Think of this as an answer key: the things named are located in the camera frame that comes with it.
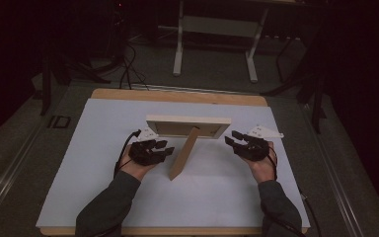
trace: wooden frame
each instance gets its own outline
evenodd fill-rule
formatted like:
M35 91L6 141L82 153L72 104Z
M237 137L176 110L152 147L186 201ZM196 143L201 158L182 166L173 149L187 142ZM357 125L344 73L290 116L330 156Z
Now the wooden frame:
M149 127L159 136L188 137L193 127L199 129L200 138L219 138L229 127L230 118L154 116L146 117Z
M181 150L178 157L175 159L174 164L169 171L169 179L173 181L177 176L183 171L187 160L190 157L190 152L192 151L193 146L195 145L196 139L198 138L200 129L193 127L189 132L189 137L187 138L186 143L184 144L183 149Z

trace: person's left hand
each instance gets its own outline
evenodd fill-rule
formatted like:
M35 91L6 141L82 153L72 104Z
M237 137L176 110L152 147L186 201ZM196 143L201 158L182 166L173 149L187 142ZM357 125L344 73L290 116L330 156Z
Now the person's left hand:
M270 147L268 156L276 165L277 158L273 150L273 142L269 141L268 146ZM275 171L273 164L269 161L267 157L260 161L251 161L244 157L241 158L249 165L249 168L251 168L252 175L254 176L254 179L257 181L258 184L265 181L275 180Z
M143 180L143 177L146 175L147 172L149 172L151 169L153 169L156 165L149 165L149 166L142 166L137 163L135 163L131 158L128 156L128 152L130 151L131 145L127 145L124 150L124 155L121 158L121 161L119 162L119 167L121 171L133 176L140 182Z

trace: gray sleeve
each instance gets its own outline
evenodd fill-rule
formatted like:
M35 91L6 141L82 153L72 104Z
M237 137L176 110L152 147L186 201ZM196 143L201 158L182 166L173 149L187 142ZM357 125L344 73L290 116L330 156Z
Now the gray sleeve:
M282 186L277 181L266 181L258 185L261 196L261 206L266 208L272 216L290 223L295 229L301 231L301 216L295 205L285 195ZM263 236L265 237L291 237L297 236L276 224L265 215L263 220Z
M128 215L140 182L118 171L110 185L97 195L76 218L75 236L98 236L113 231L120 236L120 226Z

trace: white table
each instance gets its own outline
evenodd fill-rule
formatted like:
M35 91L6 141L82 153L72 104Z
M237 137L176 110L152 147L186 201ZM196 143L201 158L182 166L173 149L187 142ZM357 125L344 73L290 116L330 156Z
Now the white table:
M146 125L148 114L231 118L232 124L224 132L228 136L233 129L247 132L257 124L277 130L271 109L258 106L265 101L262 97L166 93L172 101L191 103L153 102L147 100L153 96L159 99L165 93L112 92L128 98L138 94L143 101L90 99L87 102L38 219L37 227L44 235L74 234L77 214L113 179L113 165L123 142L134 130ZM247 100L246 104L250 105L214 102L223 99L230 104ZM199 139L183 172L173 181L168 177L169 168L185 139L165 138L168 146L176 147L174 154L144 178L122 223L122 234L261 233L263 214L257 184L248 166L225 144L224 135L219 139ZM281 139L269 140L274 142L278 154L278 180L299 209L306 231L310 223Z

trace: wooden block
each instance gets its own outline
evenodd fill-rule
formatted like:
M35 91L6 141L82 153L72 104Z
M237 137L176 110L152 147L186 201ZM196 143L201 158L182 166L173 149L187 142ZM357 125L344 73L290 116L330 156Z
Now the wooden block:
M138 91L100 88L96 89L92 93L91 98L105 100L201 103L214 105L238 105L261 107L267 106L266 99L261 96L198 92Z
M217 139L231 123L230 118L203 118L152 116L146 117L149 127L159 136L189 136L193 127L199 129L198 137Z
M183 149L178 155L177 159L175 159L174 164L169 172L169 179L174 180L184 169L187 160L189 159L190 152L192 151L193 146L195 145L196 139L198 138L200 129L197 127L193 127L189 133L189 137L184 144Z

